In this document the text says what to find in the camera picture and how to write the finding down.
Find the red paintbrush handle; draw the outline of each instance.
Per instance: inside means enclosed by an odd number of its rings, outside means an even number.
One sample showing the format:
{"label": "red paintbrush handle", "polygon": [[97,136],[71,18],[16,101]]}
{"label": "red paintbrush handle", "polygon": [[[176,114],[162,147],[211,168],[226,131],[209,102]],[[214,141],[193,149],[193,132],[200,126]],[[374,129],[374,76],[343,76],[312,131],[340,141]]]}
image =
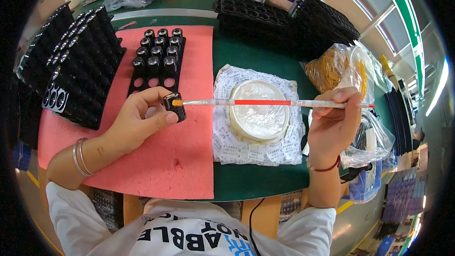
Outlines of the red paintbrush handle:
{"label": "red paintbrush handle", "polygon": [[234,102],[236,105],[291,105],[291,101],[287,100],[234,100]]}

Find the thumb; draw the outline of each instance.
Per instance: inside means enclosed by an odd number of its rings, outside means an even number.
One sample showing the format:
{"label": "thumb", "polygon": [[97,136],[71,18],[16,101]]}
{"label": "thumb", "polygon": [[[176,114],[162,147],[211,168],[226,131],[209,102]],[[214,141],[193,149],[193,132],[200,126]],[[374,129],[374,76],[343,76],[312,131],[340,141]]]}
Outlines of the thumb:
{"label": "thumb", "polygon": [[353,138],[359,129],[360,119],[362,117],[360,109],[361,102],[362,94],[356,93],[351,96],[344,109],[343,132],[345,135],[352,136]]}
{"label": "thumb", "polygon": [[173,111],[162,111],[143,121],[146,123],[149,133],[154,134],[163,128],[177,123],[178,116]]}

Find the white t-shirt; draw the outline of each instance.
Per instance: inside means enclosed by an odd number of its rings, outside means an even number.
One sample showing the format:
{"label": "white t-shirt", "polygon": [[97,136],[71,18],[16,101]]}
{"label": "white t-shirt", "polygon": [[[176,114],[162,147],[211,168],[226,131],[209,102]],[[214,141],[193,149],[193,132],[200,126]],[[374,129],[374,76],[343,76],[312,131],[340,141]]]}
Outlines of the white t-shirt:
{"label": "white t-shirt", "polygon": [[[162,200],[111,234],[81,191],[46,187],[49,214],[67,256],[253,256],[249,228],[211,203]],[[262,256],[327,256],[336,211],[308,208],[288,220],[276,239],[253,230]]]}

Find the green workbench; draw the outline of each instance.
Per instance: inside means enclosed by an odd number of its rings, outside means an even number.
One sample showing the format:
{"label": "green workbench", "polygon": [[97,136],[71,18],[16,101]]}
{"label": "green workbench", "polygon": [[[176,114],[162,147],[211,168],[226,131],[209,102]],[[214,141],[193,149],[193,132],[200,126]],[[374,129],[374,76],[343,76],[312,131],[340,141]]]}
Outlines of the green workbench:
{"label": "green workbench", "polygon": [[[80,12],[95,9],[102,5],[103,0],[98,0],[84,7],[75,9],[75,16]],[[154,10],[156,9],[199,9],[212,10],[213,0],[155,0],[143,9],[117,9],[111,14],[125,14],[125,12]],[[214,18],[160,16],[151,15],[112,21],[114,27],[123,26],[131,21],[137,24],[133,28],[148,26],[169,25],[208,25],[214,26],[213,34],[213,75],[221,67],[230,64],[244,69],[253,69],[264,73],[274,74],[284,79],[295,80],[298,85],[300,99],[314,99],[319,93],[306,77],[302,66],[297,60],[288,56],[245,45],[242,41],[227,38],[219,33],[218,20]],[[381,117],[381,122],[391,128],[390,114],[384,98],[384,92],[375,87],[376,112]],[[308,132],[309,108],[302,107],[302,116]],[[302,148],[307,143],[307,136],[302,139]],[[340,175],[347,170],[340,168]],[[309,173],[306,167],[306,158],[300,165],[281,165],[278,167],[258,165],[221,165],[214,162],[214,199],[209,201],[236,201],[280,195],[307,188]]]}

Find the silver bangle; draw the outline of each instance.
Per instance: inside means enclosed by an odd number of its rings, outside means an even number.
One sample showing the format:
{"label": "silver bangle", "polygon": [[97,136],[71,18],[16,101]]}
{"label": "silver bangle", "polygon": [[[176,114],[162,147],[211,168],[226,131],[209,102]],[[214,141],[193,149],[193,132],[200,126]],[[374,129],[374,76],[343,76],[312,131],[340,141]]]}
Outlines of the silver bangle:
{"label": "silver bangle", "polygon": [[83,138],[81,140],[81,145],[79,146],[79,156],[81,157],[81,162],[82,162],[82,165],[84,166],[84,169],[86,170],[86,173],[88,173],[89,175],[93,175],[93,173],[91,173],[88,169],[87,169],[87,166],[85,165],[85,162],[84,162],[84,158],[82,157],[82,144],[84,143],[84,141],[87,140],[87,138]]}
{"label": "silver bangle", "polygon": [[87,173],[85,173],[84,171],[82,171],[82,169],[79,167],[79,164],[77,163],[77,158],[76,158],[76,147],[77,145],[79,144],[79,142],[83,140],[83,139],[78,139],[76,141],[76,143],[74,144],[73,146],[73,159],[74,159],[74,164],[76,165],[76,168],[77,168],[77,171],[79,171],[79,173],[81,173],[82,175],[84,175],[85,177],[89,177],[90,175],[88,175]]}

